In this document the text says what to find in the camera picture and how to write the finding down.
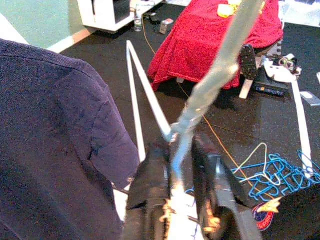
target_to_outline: wall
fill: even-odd
[[[0,0],[0,13],[29,44],[41,48],[85,29],[77,0]]]

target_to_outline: white hanger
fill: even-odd
[[[256,175],[253,175],[251,177],[247,177],[246,179],[243,179],[240,181],[240,183],[243,183],[245,181],[248,181],[250,179],[253,179],[253,178],[256,178],[256,177],[264,177],[265,179],[267,179],[270,183],[272,183],[273,185],[275,186],[280,186],[281,185],[281,179],[278,177],[278,175],[275,173],[274,176],[275,178],[278,180],[278,182],[273,182],[266,174],[266,168],[267,168],[267,151],[268,151],[268,147],[267,145],[262,142],[260,143],[254,150],[253,152],[248,156],[248,158],[236,169],[236,171],[233,173],[233,174],[236,174],[245,164],[246,162],[249,161],[249,159],[252,157],[252,155],[258,150],[258,148],[260,148],[261,146],[265,146],[265,152],[264,152],[264,166],[263,166],[263,172],[262,173],[259,173],[259,174],[256,174]]]

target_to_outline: person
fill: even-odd
[[[79,59],[3,39],[0,76],[0,239],[120,239],[113,185],[139,158],[107,84]]]

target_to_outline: red towel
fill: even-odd
[[[264,48],[283,37],[278,17],[279,0],[266,0],[246,44]],[[160,83],[173,77],[200,82],[215,59],[233,16],[218,16],[218,5],[226,0],[193,0],[176,20],[148,69],[156,91]],[[239,86],[238,73],[224,89]]]

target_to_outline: floor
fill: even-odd
[[[155,11],[160,19],[171,18],[176,20],[183,9],[184,6],[160,4]],[[145,28],[150,44],[157,50],[167,35],[155,33],[153,26],[147,20],[145,21]],[[97,31],[65,50],[62,54],[82,59],[96,69],[109,85],[124,125],[132,140],[136,142],[125,54],[126,40],[132,42],[143,68],[147,71],[154,54],[148,47],[143,32],[135,32],[133,24],[114,35]],[[285,25],[282,54],[285,56],[292,53],[298,58],[298,65],[302,67],[302,75],[299,79],[300,91],[310,91],[318,97],[320,97],[320,85],[316,73],[320,72],[319,46],[320,28],[290,23]],[[135,81],[144,141],[150,143],[161,133],[136,72]],[[194,84],[185,81],[182,87],[190,94]],[[279,153],[291,164],[301,166],[302,164],[297,157],[297,150],[301,148],[301,144],[293,95],[275,97],[251,91],[247,99],[240,99],[238,97],[239,93],[240,87],[221,91],[206,114],[213,129],[234,159],[238,163],[243,162],[259,143],[264,142],[268,146],[269,153]],[[169,123],[174,123],[184,108],[187,97],[175,80],[161,85],[155,94]],[[312,159],[319,164],[320,107],[311,107],[305,101],[303,105],[309,131]],[[223,160],[230,169],[233,169],[235,165],[219,145],[209,126],[202,121],[198,130],[210,136]],[[262,163],[263,161],[264,152],[261,149],[256,152],[249,164]],[[187,178],[191,178],[188,162],[185,163],[184,170]],[[251,176],[255,171],[248,170],[246,173]],[[250,190],[248,184],[245,183],[243,186],[247,192]],[[191,187],[192,182],[189,181],[187,188]]]

